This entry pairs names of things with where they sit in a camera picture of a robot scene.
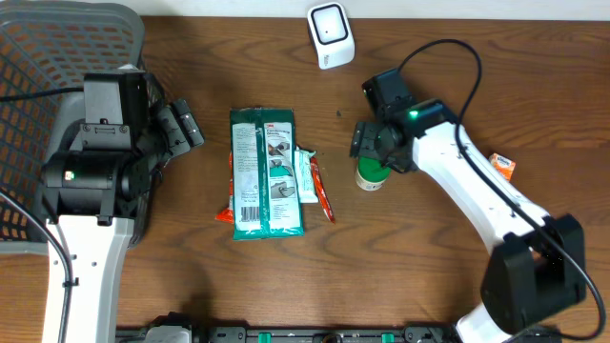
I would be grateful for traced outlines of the red snack packet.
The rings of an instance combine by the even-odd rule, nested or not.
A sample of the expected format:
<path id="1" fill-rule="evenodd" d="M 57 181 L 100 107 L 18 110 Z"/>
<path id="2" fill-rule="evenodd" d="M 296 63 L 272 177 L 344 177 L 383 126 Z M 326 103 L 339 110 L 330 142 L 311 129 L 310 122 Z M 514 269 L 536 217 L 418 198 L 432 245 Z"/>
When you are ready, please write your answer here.
<path id="1" fill-rule="evenodd" d="M 225 223 L 234 223 L 234 166 L 233 166 L 233 154 L 229 154 L 229 167 L 230 167 L 230 181 L 229 181 L 229 201 L 227 207 L 219 212 L 215 219 L 217 221 Z"/>

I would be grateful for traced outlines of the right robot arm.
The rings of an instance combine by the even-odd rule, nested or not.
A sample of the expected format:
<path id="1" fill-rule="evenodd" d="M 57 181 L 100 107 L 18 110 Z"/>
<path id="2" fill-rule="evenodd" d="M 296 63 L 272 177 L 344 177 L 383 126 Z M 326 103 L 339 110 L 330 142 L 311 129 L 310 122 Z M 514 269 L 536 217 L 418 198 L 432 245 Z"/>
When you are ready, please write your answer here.
<path id="1" fill-rule="evenodd" d="M 490 254 L 482 302 L 455 326 L 459 341 L 511 341 L 584 299 L 584 234 L 572 215 L 554 217 L 520 193 L 478 151 L 457 116 L 440 100 L 416 101 L 398 70 L 372 77 L 362 89 L 376 119 L 357 123 L 350 155 L 430 176 Z"/>

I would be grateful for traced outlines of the pale green wipes packet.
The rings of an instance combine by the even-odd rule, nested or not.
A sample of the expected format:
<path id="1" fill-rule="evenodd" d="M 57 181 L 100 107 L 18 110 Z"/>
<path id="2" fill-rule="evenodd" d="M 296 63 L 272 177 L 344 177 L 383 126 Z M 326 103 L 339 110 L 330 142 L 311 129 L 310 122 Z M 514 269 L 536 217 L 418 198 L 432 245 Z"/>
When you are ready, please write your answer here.
<path id="1" fill-rule="evenodd" d="M 299 201 L 304 204 L 314 204 L 318 202 L 311 168 L 311 158 L 314 155 L 314 151 L 306 151 L 301 148 L 296 148 L 295 150 L 295 172 L 298 197 Z"/>

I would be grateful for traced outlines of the green snack packet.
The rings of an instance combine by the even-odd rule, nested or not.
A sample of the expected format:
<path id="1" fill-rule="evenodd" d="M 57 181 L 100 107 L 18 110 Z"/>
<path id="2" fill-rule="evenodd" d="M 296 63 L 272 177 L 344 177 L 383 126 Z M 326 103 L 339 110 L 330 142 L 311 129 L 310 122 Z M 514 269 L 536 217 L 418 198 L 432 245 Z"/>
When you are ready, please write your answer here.
<path id="1" fill-rule="evenodd" d="M 302 236 L 294 112 L 232 109 L 230 132 L 234 240 Z"/>

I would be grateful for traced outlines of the green lid jar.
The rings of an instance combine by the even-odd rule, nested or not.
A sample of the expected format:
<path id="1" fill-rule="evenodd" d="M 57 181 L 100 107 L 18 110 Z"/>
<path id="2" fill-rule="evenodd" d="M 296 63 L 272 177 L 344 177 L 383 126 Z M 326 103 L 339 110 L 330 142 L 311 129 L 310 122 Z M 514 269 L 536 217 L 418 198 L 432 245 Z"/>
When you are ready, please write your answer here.
<path id="1" fill-rule="evenodd" d="M 380 189 L 390 176 L 392 170 L 384 167 L 379 161 L 359 157 L 356 165 L 356 184 L 367 192 Z"/>

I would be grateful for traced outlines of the small orange carton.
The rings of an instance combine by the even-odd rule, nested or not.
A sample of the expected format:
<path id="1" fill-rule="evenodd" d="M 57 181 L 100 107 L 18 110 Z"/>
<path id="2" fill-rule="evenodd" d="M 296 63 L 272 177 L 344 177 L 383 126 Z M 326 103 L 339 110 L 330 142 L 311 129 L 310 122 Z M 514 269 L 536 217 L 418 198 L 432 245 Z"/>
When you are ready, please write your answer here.
<path id="1" fill-rule="evenodd" d="M 498 153 L 492 153 L 489 157 L 490 164 L 508 181 L 511 181 L 516 163 Z"/>

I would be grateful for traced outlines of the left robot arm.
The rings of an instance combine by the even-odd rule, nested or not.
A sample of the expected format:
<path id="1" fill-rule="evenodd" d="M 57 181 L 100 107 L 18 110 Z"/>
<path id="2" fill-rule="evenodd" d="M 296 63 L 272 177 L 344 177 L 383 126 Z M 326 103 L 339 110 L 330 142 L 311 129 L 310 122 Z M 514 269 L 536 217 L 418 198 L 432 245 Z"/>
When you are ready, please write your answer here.
<path id="1" fill-rule="evenodd" d="M 154 76 L 133 65 L 89 72 L 83 95 L 42 170 L 49 253 L 43 339 L 112 342 L 128 249 L 143 237 L 162 169 L 204 144 L 183 99 L 169 103 Z"/>

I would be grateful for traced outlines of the red Nescafe stick sachet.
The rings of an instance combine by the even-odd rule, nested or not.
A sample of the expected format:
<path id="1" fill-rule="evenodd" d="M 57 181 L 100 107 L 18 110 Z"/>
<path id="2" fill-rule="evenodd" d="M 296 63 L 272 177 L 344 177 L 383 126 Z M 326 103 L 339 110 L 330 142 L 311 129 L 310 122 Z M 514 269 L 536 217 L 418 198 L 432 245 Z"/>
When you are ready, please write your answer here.
<path id="1" fill-rule="evenodd" d="M 328 220 L 334 224 L 336 222 L 335 214 L 334 214 L 334 211 L 333 211 L 330 201 L 328 199 L 327 193 L 323 186 L 317 159 L 315 157 L 312 157 L 310 159 L 310 162 L 311 162 L 311 170 L 312 170 L 315 191 L 316 191 L 316 194 L 318 197 L 318 201 L 320 202 L 321 207 L 322 207 L 326 217 L 328 218 Z"/>

